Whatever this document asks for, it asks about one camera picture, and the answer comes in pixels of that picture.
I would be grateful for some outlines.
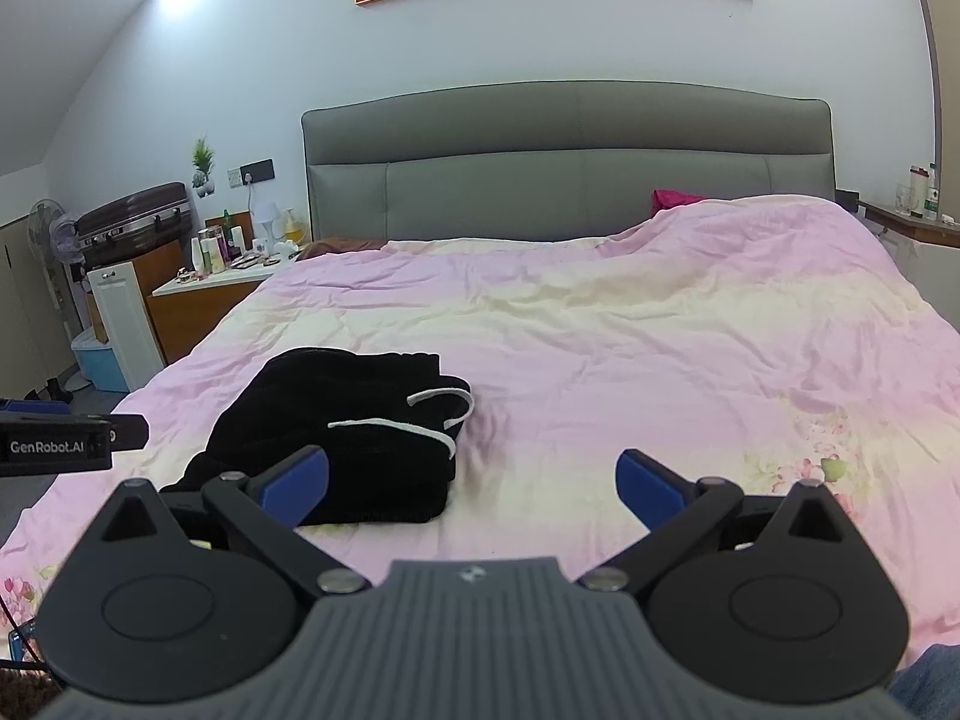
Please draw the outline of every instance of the white cabinet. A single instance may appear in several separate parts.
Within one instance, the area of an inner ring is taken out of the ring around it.
[[[133,263],[111,265],[88,274],[93,298],[131,392],[163,370]]]
[[[925,244],[872,221],[865,224],[920,297],[960,330],[960,248]]]

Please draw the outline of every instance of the blue gripper pad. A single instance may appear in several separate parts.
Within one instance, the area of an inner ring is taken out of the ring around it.
[[[296,528],[326,495],[330,479],[326,453],[305,446],[247,483],[247,495],[267,514]]]
[[[70,407],[59,400],[0,400],[0,412],[70,413]]]
[[[614,478],[616,494],[651,531],[696,497],[696,485],[636,449],[623,451]]]

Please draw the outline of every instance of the screw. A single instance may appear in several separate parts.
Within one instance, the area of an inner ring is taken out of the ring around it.
[[[349,568],[331,568],[317,577],[320,589],[330,595],[349,595],[362,590],[366,583],[367,580]]]
[[[469,584],[476,584],[477,581],[482,581],[487,576],[487,572],[479,565],[469,565],[458,571],[457,576]]]
[[[602,565],[592,571],[587,571],[580,582],[587,590],[616,592],[624,589],[630,583],[630,577],[627,576],[626,571],[621,571],[612,565]]]

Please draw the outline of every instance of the nightstand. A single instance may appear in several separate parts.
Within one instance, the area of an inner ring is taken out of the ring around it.
[[[283,259],[268,268],[255,265],[243,271],[227,269],[185,284],[173,279],[154,290],[147,298],[147,308],[167,365],[186,357],[230,309],[290,264],[291,260]]]
[[[960,226],[860,201],[866,224],[896,267],[947,322],[960,330]]]

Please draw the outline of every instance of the ceiling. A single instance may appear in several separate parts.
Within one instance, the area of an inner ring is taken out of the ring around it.
[[[144,0],[0,0],[0,175],[42,161],[56,127]]]

